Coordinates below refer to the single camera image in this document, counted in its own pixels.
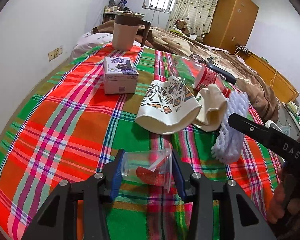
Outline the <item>right hand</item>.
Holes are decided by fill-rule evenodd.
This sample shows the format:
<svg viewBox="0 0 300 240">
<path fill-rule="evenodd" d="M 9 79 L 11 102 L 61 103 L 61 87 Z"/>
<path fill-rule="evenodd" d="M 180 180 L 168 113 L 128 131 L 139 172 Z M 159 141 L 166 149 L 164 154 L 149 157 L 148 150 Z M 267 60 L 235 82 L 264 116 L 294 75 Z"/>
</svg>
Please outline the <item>right hand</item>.
<svg viewBox="0 0 300 240">
<path fill-rule="evenodd" d="M 283 205 L 285 199 L 283 186 L 285 172 L 283 168 L 278 172 L 278 178 L 281 180 L 281 183 L 274 190 L 273 198 L 270 200 L 266 212 L 266 220 L 271 224 L 276 224 L 285 214 L 285 207 Z M 292 216 L 295 216 L 300 221 L 300 198 L 291 199 L 287 205 L 287 209 Z"/>
</svg>

